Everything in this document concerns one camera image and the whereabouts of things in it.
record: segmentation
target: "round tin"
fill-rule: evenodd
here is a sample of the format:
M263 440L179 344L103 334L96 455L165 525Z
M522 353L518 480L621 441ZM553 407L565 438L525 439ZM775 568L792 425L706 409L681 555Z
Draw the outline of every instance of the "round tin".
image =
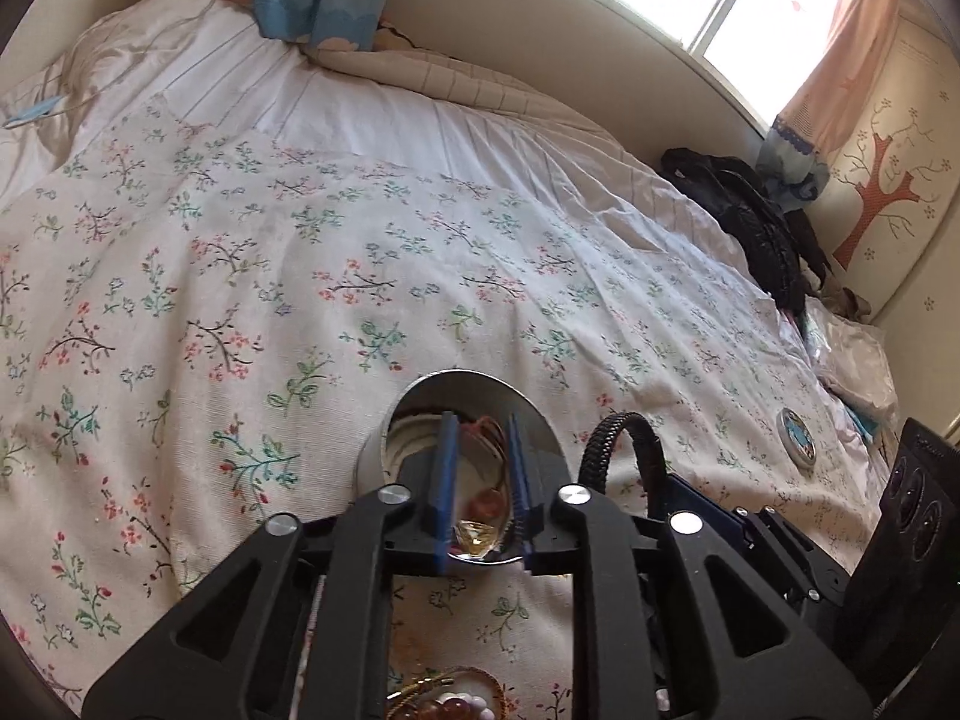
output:
M515 415L523 429L528 450L552 452L563 456L560 442L546 418L520 392L486 373L473 370L440 370L414 381L387 411L378 428L367 438L357 458L357 494L364 495L390 484L397 478L405 457L436 444L436 426L445 410L464 420L490 416L506 429ZM459 511L470 490L492 487L506 473L502 464L493 467L491 452L484 451L482 439L462 437L457 467L454 510ZM512 509L509 474L505 480L508 505ZM471 565L502 565L519 560L520 540L515 537L512 513L498 523L499 547L477 559L451 552L450 557Z
M817 448L813 436L803 420L790 409L782 410L776 416L776 432L779 433L784 449L801 471L813 470L817 461Z

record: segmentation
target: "floral fabric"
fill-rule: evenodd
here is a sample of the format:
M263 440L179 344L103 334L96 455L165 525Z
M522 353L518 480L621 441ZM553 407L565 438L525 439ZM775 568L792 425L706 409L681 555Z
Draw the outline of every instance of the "floral fabric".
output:
M641 410L698 488L856 562L878 480L691 203L540 200L301 146L153 98L0 208L0 608L72 709L266 517L342 512L388 405L453 365L529 396L572 469L600 418ZM608 489L643 511L629 447ZM398 581L392 686L477 665L513 716L556 720L570 601L516 565Z

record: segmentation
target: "bed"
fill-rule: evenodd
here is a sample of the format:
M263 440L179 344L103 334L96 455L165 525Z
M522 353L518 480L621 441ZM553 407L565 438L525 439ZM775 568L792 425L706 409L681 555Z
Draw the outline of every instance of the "bed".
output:
M712 218L515 79L318 60L228 2L144 0L0 98L65 95L0 130L0 608L59 698L270 514L342 512L392 401L448 367L526 394L574 471L639 410L699 490L853 568L886 469ZM629 447L608 492L644 511ZM568 579L461 574L395 588L392 685L476 665L556 720Z

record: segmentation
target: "open tin can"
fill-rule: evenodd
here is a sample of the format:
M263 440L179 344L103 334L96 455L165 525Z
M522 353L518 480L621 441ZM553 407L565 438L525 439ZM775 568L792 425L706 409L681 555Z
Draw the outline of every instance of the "open tin can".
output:
M360 450L357 494L389 485L405 458L436 446L443 412L455 413L461 423L450 557L474 565L519 560L503 437L510 416L517 418L528 450L563 451L536 406L486 373L440 370L408 386Z

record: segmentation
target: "red tree trunk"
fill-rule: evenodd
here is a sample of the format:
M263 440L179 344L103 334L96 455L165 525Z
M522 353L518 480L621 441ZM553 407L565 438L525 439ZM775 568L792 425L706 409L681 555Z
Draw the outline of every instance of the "red tree trunk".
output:
M851 234L833 252L836 261L845 271L853 260L853 253L856 252L860 239L872 221L877 218L877 214L897 200L920 202L920 196L910 190L910 184L913 181L913 175L910 172L904 172L904 176L893 191L883 191L880 188L880 166L883 164L887 149L890 148L890 143L893 143L893 138L889 135L881 138L874 133L874 163L870 170L870 179L866 185L858 183L854 187L863 201L863 210L860 211L860 219L853 226Z

